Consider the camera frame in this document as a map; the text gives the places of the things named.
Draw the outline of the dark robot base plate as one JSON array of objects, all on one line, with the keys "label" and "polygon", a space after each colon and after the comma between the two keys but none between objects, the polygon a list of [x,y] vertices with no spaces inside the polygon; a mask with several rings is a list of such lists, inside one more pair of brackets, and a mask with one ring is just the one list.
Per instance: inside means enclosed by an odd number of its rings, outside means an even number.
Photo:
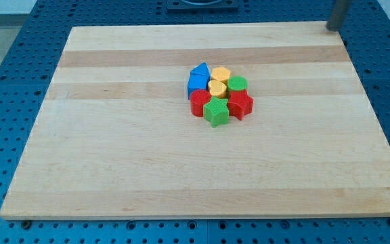
[{"label": "dark robot base plate", "polygon": [[237,10],[239,0],[166,0],[168,11]]}]

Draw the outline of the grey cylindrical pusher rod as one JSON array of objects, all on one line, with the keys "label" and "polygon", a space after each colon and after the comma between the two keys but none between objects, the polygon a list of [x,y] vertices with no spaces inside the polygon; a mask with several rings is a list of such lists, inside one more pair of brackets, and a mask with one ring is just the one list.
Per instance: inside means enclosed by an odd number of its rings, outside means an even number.
[{"label": "grey cylindrical pusher rod", "polygon": [[351,0],[336,0],[334,2],[330,17],[326,22],[328,31],[339,31],[341,29],[350,6]]}]

